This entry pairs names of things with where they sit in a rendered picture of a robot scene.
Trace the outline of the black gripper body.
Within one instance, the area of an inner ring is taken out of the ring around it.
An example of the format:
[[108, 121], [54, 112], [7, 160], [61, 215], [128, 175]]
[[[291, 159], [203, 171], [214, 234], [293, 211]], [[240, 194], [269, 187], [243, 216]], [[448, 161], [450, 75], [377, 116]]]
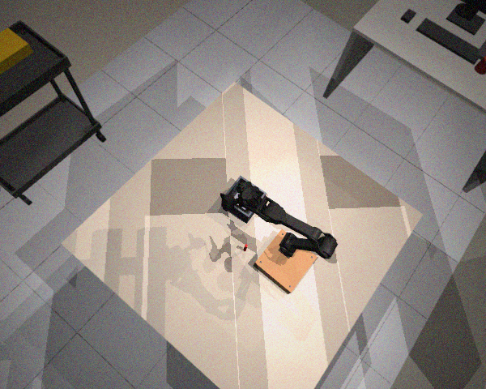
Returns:
[[[259, 195], [258, 187], [253, 186], [253, 188], [258, 192]], [[239, 204], [239, 207], [244, 207], [247, 212], [249, 211], [249, 205], [244, 199], [240, 199], [240, 198], [235, 199], [234, 196], [231, 194], [224, 196], [223, 209], [226, 212], [232, 210], [234, 208], [234, 205], [236, 204]]]

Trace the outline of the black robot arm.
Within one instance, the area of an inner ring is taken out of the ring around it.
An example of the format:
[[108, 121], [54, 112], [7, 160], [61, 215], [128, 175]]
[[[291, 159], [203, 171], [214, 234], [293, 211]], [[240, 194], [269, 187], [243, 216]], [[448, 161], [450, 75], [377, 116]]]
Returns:
[[[282, 224], [308, 238], [298, 238], [293, 233], [286, 232], [283, 240], [279, 244], [279, 252], [286, 257], [292, 257], [296, 250], [313, 251], [324, 259], [330, 259], [334, 253], [338, 243], [330, 233], [324, 233], [319, 228], [312, 227], [290, 216], [279, 204], [267, 196], [262, 199], [252, 187], [251, 182], [239, 183], [237, 193], [240, 193], [238, 198], [244, 199], [247, 202], [249, 210], [257, 214], [264, 221], [273, 224]], [[269, 202], [268, 205], [266, 205], [267, 202]], [[321, 233], [325, 236], [320, 237]]]

